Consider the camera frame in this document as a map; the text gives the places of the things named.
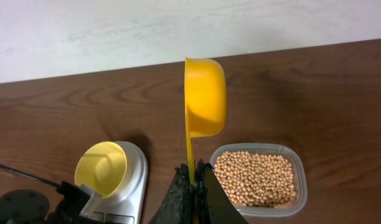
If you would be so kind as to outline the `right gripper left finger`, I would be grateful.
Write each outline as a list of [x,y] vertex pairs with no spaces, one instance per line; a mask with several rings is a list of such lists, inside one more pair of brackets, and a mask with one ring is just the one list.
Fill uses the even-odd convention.
[[194,186],[189,178],[189,168],[181,164],[165,197],[149,221],[150,224],[192,224],[194,216]]

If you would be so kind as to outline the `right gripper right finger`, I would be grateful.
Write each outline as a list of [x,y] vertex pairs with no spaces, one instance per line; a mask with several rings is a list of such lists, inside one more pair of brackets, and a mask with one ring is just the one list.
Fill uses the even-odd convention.
[[200,160],[195,172],[196,211],[201,224],[248,224],[229,200],[210,163]]

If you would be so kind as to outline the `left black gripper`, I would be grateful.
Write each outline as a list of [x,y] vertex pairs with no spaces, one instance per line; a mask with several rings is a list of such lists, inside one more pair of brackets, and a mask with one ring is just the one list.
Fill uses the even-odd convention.
[[[47,217],[48,224],[84,224],[80,213],[90,196],[79,187],[62,181],[57,192],[63,195],[55,212]],[[45,223],[50,203],[35,190],[14,190],[0,197],[0,224]]]

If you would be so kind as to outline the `pale yellow bowl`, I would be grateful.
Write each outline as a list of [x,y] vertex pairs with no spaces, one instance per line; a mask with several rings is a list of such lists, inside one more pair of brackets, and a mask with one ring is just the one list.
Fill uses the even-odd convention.
[[132,176],[132,165],[115,142],[100,142],[89,148],[75,169],[75,184],[87,185],[103,198],[119,194]]

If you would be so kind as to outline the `yellow measuring scoop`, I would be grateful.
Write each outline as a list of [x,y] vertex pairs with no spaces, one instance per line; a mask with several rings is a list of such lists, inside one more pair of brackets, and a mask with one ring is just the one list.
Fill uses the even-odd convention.
[[192,140],[221,132],[227,117],[227,86],[222,66],[212,59],[186,58],[184,69],[184,111],[187,165],[190,182],[195,182]]

